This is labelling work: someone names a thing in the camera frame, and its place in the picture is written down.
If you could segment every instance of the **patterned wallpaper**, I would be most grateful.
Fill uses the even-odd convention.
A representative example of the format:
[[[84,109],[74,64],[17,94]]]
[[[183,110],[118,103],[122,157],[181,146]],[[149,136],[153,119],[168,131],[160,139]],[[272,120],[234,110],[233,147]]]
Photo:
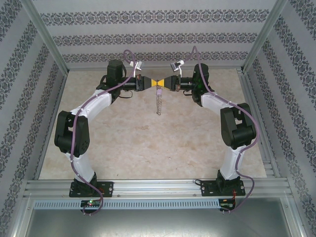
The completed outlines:
[[[19,0],[0,0],[0,237],[36,172],[64,77]]]
[[[316,236],[315,17],[311,0],[289,1],[248,72],[308,236]]]
[[[106,61],[122,59],[126,48],[146,66],[169,66],[170,61],[185,58],[193,45],[210,66],[242,66],[275,1],[35,0],[34,4],[68,67],[74,69],[104,68]]]

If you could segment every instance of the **beige floor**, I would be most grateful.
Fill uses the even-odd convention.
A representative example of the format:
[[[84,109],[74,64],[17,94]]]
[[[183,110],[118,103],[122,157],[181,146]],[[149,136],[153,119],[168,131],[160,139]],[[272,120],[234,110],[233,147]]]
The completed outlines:
[[[183,76],[191,77],[192,70]],[[70,72],[59,111],[70,111],[86,100],[104,72]],[[143,70],[142,75],[161,79],[171,70]],[[244,102],[237,73],[210,70],[210,85],[233,102]],[[221,139],[220,118],[182,92],[163,90],[162,114],[156,114],[156,89],[134,92],[118,99],[89,125],[91,165],[99,179],[215,178],[226,146]],[[49,141],[40,179],[73,179],[69,161]],[[257,146],[246,152],[241,171],[266,177]]]

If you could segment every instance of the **enclosure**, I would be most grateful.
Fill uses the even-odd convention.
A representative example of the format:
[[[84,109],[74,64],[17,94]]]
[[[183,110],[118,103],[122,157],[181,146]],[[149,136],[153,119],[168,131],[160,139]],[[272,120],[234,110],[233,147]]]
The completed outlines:
[[[0,236],[316,236],[315,4],[1,0]],[[231,215],[218,210],[230,195],[203,195],[196,180],[215,180],[224,162],[221,118],[165,89],[159,116],[152,86],[89,122],[91,166],[113,186],[83,216],[90,199],[69,197],[75,174],[54,144],[58,114],[85,102],[125,49],[144,63],[138,74],[166,80],[193,46],[211,88],[259,124],[239,169],[252,194]]]

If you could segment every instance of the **robotic manipulator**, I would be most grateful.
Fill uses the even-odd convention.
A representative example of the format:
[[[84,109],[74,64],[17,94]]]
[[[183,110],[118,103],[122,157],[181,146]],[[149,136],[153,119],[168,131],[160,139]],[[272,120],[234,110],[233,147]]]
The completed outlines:
[[[142,62],[138,61],[135,70],[141,70]],[[87,149],[90,144],[89,139],[89,123],[94,117],[100,113],[104,108],[110,106],[120,96],[121,90],[124,91],[143,91],[153,86],[160,86],[171,91],[191,91],[192,99],[201,107],[208,108],[221,117],[221,134],[224,143],[227,146],[224,164],[218,170],[217,179],[215,185],[209,190],[209,193],[213,193],[216,196],[224,196],[224,194],[231,194],[232,190],[238,189],[242,185],[240,176],[235,170],[235,164],[237,156],[240,151],[246,146],[250,145],[252,139],[256,137],[256,130],[251,119],[246,116],[242,111],[235,107],[232,107],[215,96],[207,92],[205,88],[198,64],[194,68],[194,72],[191,78],[182,77],[181,66],[183,61],[172,63],[171,67],[174,72],[179,72],[177,76],[170,76],[159,81],[142,76],[136,75],[121,87],[114,89],[108,93],[96,97],[92,100],[83,111],[80,113],[76,124],[76,138],[75,138],[75,150],[74,150],[74,166],[78,174],[89,182],[93,186],[97,186],[97,176],[93,171],[88,156]],[[201,64],[202,73],[208,85],[208,66]],[[111,87],[117,86],[126,80],[126,69],[123,62],[120,60],[111,60],[107,67],[107,75],[104,75],[100,81],[100,84],[96,87],[94,95],[107,90]],[[249,105],[246,103],[239,104],[239,106],[250,112]],[[57,118],[57,127],[55,133],[54,143],[59,147],[60,151],[65,153],[70,160],[70,152],[72,146],[72,127],[74,125],[74,118],[81,106],[73,109],[70,112],[61,111]],[[241,154],[238,168],[240,168],[243,154]],[[76,175],[74,179],[74,186],[78,192],[86,194],[87,196],[94,196],[95,191]]]

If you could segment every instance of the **striped wall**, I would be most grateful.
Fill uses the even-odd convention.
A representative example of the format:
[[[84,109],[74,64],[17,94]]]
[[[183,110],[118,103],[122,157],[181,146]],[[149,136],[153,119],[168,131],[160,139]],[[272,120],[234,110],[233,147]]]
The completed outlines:
[[[0,237],[33,179],[64,77],[19,0],[0,0]]]
[[[70,69],[104,68],[130,49],[169,66],[196,45],[210,66],[242,66],[276,0],[35,0]],[[194,65],[192,60],[187,65]]]
[[[316,236],[315,32],[316,1],[288,1],[248,72],[308,236]]]

